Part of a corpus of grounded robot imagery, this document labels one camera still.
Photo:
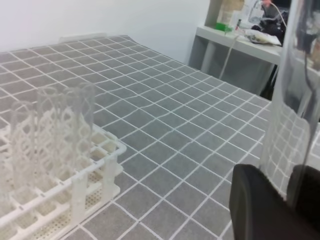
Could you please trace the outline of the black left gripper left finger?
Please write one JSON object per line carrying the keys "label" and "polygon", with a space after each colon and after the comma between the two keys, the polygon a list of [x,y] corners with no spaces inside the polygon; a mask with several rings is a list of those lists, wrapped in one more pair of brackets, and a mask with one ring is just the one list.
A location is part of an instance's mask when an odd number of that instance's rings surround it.
{"label": "black left gripper left finger", "polygon": [[257,167],[233,168],[229,210],[236,240],[318,240]]}

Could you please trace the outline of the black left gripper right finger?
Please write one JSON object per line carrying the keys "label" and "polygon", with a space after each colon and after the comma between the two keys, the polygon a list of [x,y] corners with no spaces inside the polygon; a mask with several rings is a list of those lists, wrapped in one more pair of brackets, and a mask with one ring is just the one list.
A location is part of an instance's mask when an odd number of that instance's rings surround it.
{"label": "black left gripper right finger", "polygon": [[311,225],[320,224],[320,171],[303,164],[293,167],[287,201]]}

